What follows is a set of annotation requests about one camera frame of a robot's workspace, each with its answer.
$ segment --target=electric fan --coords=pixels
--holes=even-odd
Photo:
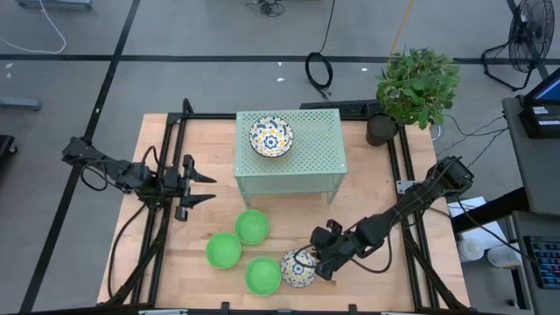
[[[522,0],[513,13],[514,17],[509,27],[507,42],[486,49],[482,53],[482,63],[484,64],[484,74],[510,87],[513,91],[517,91],[527,86],[531,73],[549,52],[554,35],[554,6],[550,0]],[[493,56],[495,60],[506,46],[509,52],[509,63],[515,70],[527,74],[522,87],[514,87],[488,71],[490,59],[487,54],[497,51]]]

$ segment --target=patterned ceramic bowl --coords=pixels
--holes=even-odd
[[[284,119],[265,116],[253,124],[248,133],[248,140],[256,153],[266,158],[277,158],[291,148],[294,133]]]
[[[292,287],[304,288],[315,281],[315,269],[304,267],[297,263],[294,259],[296,252],[298,252],[297,249],[292,249],[282,257],[280,270],[285,282]],[[297,255],[297,260],[310,266],[317,264],[317,259],[305,250],[302,250]]]

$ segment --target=desk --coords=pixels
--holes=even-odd
[[[135,161],[141,159],[149,146],[161,146],[165,120],[166,115],[144,116]],[[387,146],[374,148],[368,145],[365,128],[366,122],[342,123],[348,173],[334,202],[327,205],[321,194],[291,195],[289,198],[255,196],[252,207],[269,216],[269,237],[261,244],[243,245],[241,260],[231,269],[224,270],[207,263],[205,247],[213,234],[232,232],[235,218],[246,209],[233,173],[235,120],[187,120],[182,154],[192,154],[197,170],[218,181],[211,185],[193,183],[192,193],[215,193],[217,197],[196,206],[189,213],[188,222],[171,219],[156,307],[217,309],[222,301],[228,301],[232,309],[347,311],[349,304],[356,304],[360,311],[413,311],[400,226],[395,226],[391,234],[393,265],[382,275],[368,274],[348,263],[335,273],[331,282],[318,279],[305,289],[282,283],[278,291],[268,297],[250,294],[244,283],[244,270],[252,258],[272,256],[279,261],[285,251],[307,244],[312,230],[324,226],[328,219],[333,218],[348,228],[358,219],[383,212],[396,202]],[[415,173],[423,179],[426,171],[436,163],[431,136],[428,130],[421,131],[416,126],[407,128],[407,131]],[[175,139],[177,128],[173,132],[171,139]],[[154,161],[149,161],[150,168],[155,170]],[[140,206],[136,196],[123,198],[115,232]],[[445,202],[441,199],[433,206],[445,209]],[[146,212],[133,221],[119,242],[115,255],[114,290],[137,264],[145,217]],[[427,212],[424,224],[434,269],[458,300],[469,305],[451,223],[443,215]],[[388,248],[383,246],[364,263],[380,269],[387,257]],[[148,269],[144,282],[149,282],[150,277]],[[99,301],[108,299],[106,278]],[[424,276],[420,275],[418,281],[424,284]],[[141,297],[141,301],[146,299],[147,285]]]
[[[530,139],[519,119],[522,105],[516,98],[503,99],[509,135],[514,145],[515,157],[523,187],[494,199],[484,206],[469,211],[480,224],[496,221],[514,210],[530,210],[539,214],[560,214],[557,206],[558,180],[560,179],[560,139]],[[474,228],[464,214],[453,218],[455,233]]]
[[[560,214],[557,203],[560,139],[530,139],[519,119],[522,112],[519,100],[504,99],[502,106],[531,211]]]

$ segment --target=wooden table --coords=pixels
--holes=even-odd
[[[139,161],[149,146],[161,146],[165,119],[166,115],[160,114],[144,116],[134,161]],[[331,205],[326,204],[323,194],[291,195],[289,198],[285,195],[255,196],[252,207],[269,216],[269,237],[257,245],[243,245],[241,260],[234,267],[216,269],[205,258],[207,242],[215,233],[233,232],[235,218],[246,209],[233,176],[235,120],[188,120],[182,154],[192,154],[197,170],[218,181],[218,184],[211,185],[193,184],[192,192],[215,193],[217,197],[196,206],[190,212],[188,222],[171,218],[156,307],[217,309],[222,301],[228,301],[232,309],[344,311],[349,304],[356,304],[360,311],[413,311],[400,225],[393,228],[390,236],[394,259],[384,274],[368,274],[347,263],[330,282],[318,278],[304,289],[292,288],[283,282],[268,297],[251,294],[244,283],[244,270],[251,259],[272,256],[279,261],[285,251],[309,243],[312,230],[316,226],[323,227],[328,219],[335,219],[347,228],[357,220],[384,212],[395,204],[395,184],[387,146],[370,146],[366,142],[365,128],[365,122],[342,123],[348,174]],[[175,138],[176,129],[171,139]],[[430,133],[417,126],[409,126],[407,133],[416,177],[423,179],[426,171],[436,163]],[[400,148],[398,137],[395,140],[396,147]],[[173,148],[171,140],[168,164]],[[397,150],[402,178],[406,178],[402,154]],[[155,170],[155,162],[150,162],[150,168]],[[123,198],[115,232],[140,206],[134,195]],[[446,211],[443,200],[433,206]],[[118,289],[137,264],[146,214],[144,211],[130,224],[119,242],[113,290]],[[423,219],[434,269],[458,300],[469,305],[450,221],[432,211],[426,212]],[[380,269],[387,263],[387,258],[388,247],[385,245],[363,262]],[[418,265],[417,268],[418,280],[424,287],[424,273]],[[141,301],[146,300],[150,276],[151,271],[147,270]],[[99,301],[108,299],[106,278]],[[423,301],[428,305],[425,290]]]

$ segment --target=light green shelf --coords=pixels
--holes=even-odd
[[[281,157],[262,157],[249,144],[249,130],[263,116],[279,116],[294,131],[294,143]],[[327,193],[333,201],[347,173],[337,109],[237,113],[234,176],[249,205],[251,195]]]

